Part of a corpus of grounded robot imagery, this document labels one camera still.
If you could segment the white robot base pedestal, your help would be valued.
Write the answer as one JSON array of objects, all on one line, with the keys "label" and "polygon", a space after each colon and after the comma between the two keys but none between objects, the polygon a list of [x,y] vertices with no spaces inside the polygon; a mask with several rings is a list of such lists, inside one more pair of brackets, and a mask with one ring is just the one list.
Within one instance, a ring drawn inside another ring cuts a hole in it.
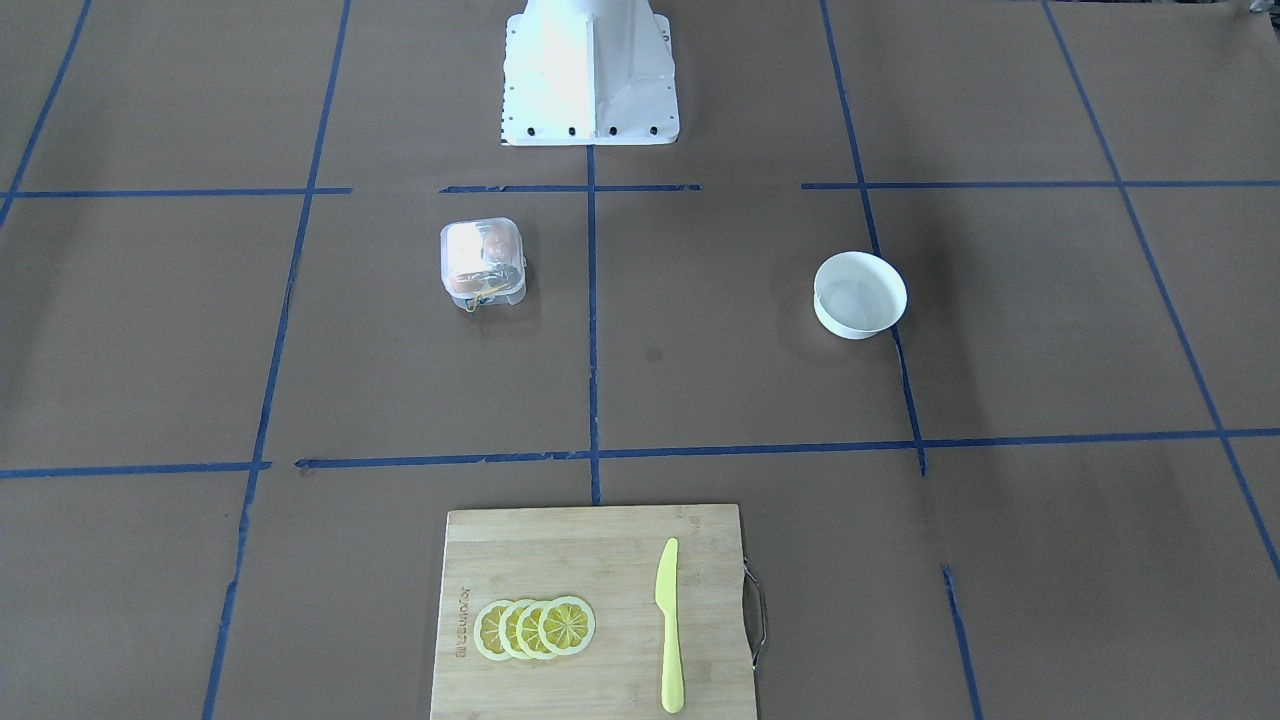
[{"label": "white robot base pedestal", "polygon": [[506,22],[500,142],[676,143],[669,19],[648,1],[529,1]]}]

